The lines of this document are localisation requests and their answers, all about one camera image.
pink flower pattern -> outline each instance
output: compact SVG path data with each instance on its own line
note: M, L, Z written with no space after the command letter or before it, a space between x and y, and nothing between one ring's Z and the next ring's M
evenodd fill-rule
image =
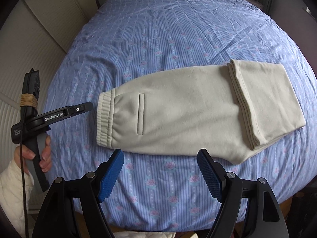
M238 168L234 167L231 169L231 172L235 173L236 175L238 174Z
M180 226L179 223L172 223L172 224L170 224L170 227L171 227L171 229L173 229L173 230L177 229L179 226Z
M199 181L199 176L191 176L189 177L189 182L198 182Z
M120 205L118 205L118 206L116 206L116 210L117 210L117 211L123 211L123 207L120 206Z
M156 184L156 181L154 179L148 179L146 181L146 185L148 186L154 186Z
M133 168L134 168L134 167L133 167L133 164L132 164L132 163L127 163L127 164L126 164L126 169L127 169L127 170L133 170Z
M159 212L157 210L151 210L150 211L150 216L153 218L158 218L159 217Z
M156 56L161 56L162 54L163 54L162 51L156 51L156 52L155 52L155 55L156 55Z
M176 204L176 203L178 203L178 201L179 201L179 199L178 199L178 197L177 196L170 196L170 197L168 197L168 202L170 202L170 203L172 203L172 204Z
M137 203L137 197L136 196L130 196L130 201L132 203Z
M166 169L168 169L168 170L172 170L172 169L174 169L175 168L175 163L174 162L167 162L166 164L165 164L165 168Z
M178 55L172 55L172 56L171 56L171 59L172 59L172 60L177 60L177 59L178 59Z
M268 158L267 157L263 157L261 163L262 164L266 164L268 162Z
M192 207L192 208L190 209L190 212L191 212L191 214L193 214L193 215L199 214L199 211L200 211L200 208L198 208L198 207Z
M124 79L128 79L129 77L131 77L131 73L125 73L125 74L123 74L123 78L124 78Z

white sleeve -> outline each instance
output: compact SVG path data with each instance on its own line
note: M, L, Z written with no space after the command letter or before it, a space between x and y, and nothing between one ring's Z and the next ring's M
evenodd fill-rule
M27 206L34 185L32 176L24 173ZM17 232L25 237L21 169L12 160L0 174L0 204Z

black handle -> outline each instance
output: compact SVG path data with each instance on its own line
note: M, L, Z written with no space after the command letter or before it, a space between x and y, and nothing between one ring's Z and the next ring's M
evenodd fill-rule
M45 148L45 140L47 134L44 132L37 137L31 137L23 141L23 144L35 153L33 160L26 160L26 165L29 172L34 179L34 187L36 193L42 193L49 189L50 184L46 179L45 173L43 173L40 167L41 154Z
M249 198L242 237L289 238L275 195L264 178L256 181L256 196Z

blue bedsheet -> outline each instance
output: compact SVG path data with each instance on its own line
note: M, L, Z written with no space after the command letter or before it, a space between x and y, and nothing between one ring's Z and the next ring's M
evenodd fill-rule
M99 93L144 74L230 59L282 63L307 125L240 165L217 161L241 178L265 177L279 202L292 196L317 174L317 82L290 37L245 0L108 0L76 37L48 91L45 111L94 104L51 126L50 182L80 178L112 153L96 144ZM188 231L210 228L219 206L195 157L125 153L102 209L110 224L126 229ZM243 200L238 221L245 210Z

